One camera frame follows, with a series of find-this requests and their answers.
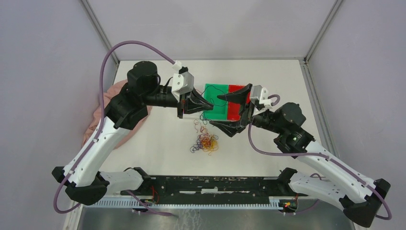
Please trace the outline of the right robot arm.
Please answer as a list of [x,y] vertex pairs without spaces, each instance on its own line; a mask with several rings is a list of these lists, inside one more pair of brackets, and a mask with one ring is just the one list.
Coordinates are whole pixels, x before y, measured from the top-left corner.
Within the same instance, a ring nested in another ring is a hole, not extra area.
[[251,131],[253,127],[276,133],[278,156],[292,157],[325,177],[319,180],[287,168],[276,183],[281,195],[294,192],[317,198],[337,207],[348,219],[365,228],[378,218],[381,207],[389,211],[385,197],[390,184],[385,179],[374,180],[356,171],[317,142],[302,128],[306,118],[299,104],[279,105],[279,95],[271,95],[266,88],[252,84],[218,98],[238,104],[240,119],[214,121],[213,126],[229,137],[245,129]]

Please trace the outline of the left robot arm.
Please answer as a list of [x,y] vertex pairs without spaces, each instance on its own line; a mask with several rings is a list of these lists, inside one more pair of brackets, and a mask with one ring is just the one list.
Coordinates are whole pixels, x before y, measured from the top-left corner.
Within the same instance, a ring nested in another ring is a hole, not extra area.
[[181,64],[175,65],[172,83],[161,85],[158,68],[150,61],[134,64],[127,83],[103,108],[101,120],[82,150],[66,166],[55,167],[52,175],[80,204],[93,205],[106,195],[124,190],[145,195],[151,188],[140,168],[102,172],[100,167],[118,143],[148,116],[148,107],[176,108],[178,117],[213,109],[194,88],[194,77]]

